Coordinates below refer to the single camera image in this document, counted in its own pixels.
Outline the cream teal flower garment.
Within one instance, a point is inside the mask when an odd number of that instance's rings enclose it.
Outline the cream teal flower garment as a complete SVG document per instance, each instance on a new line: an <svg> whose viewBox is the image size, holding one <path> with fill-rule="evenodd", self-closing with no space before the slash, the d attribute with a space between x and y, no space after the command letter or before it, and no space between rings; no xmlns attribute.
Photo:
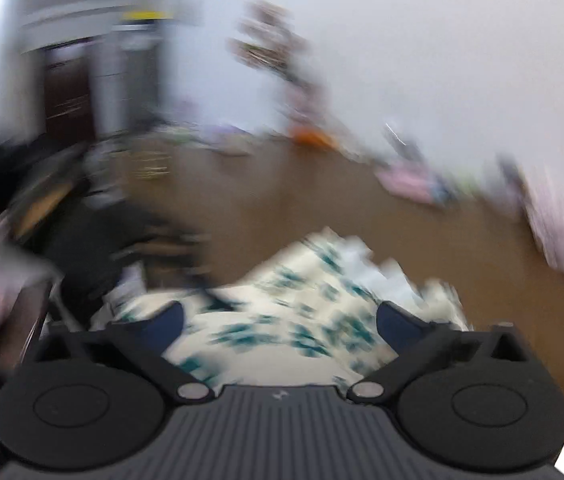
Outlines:
<svg viewBox="0 0 564 480"><path fill-rule="evenodd" d="M378 266L372 256L361 238L324 229L210 292L145 292L137 281L118 286L92 320L97 328L142 321L178 301L183 332L163 358L212 390L327 385L346 391L397 357L376 329L381 302L425 322L471 327L453 287L439 280L416 287L395 260Z"/></svg>

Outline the pink flower bouquet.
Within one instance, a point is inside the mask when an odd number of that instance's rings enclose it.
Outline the pink flower bouquet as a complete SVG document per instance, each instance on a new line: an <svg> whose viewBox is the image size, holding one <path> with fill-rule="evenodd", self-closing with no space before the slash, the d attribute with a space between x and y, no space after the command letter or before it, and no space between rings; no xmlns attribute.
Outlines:
<svg viewBox="0 0 564 480"><path fill-rule="evenodd" d="M280 6L264 0L251 2L239 32L244 39L231 39L229 48L241 63L268 70L296 86L310 85L302 66L307 41L294 32L288 12Z"/></svg>

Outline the light blue pink mesh garment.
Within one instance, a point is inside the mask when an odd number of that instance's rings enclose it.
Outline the light blue pink mesh garment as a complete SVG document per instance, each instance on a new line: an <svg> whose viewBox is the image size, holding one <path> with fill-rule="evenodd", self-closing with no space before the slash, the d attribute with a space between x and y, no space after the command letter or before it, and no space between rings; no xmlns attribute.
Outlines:
<svg viewBox="0 0 564 480"><path fill-rule="evenodd" d="M454 200L452 187L429 166L400 162L376 168L375 177L390 195L424 205L443 207Z"/></svg>

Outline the clear box of oranges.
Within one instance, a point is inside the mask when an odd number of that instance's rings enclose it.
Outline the clear box of oranges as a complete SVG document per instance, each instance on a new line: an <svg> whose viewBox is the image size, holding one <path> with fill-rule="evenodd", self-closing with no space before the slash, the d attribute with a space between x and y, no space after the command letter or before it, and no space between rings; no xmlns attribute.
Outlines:
<svg viewBox="0 0 564 480"><path fill-rule="evenodd" d="M322 129L314 126L296 126L291 128L294 143L307 148L336 148L334 140Z"/></svg>

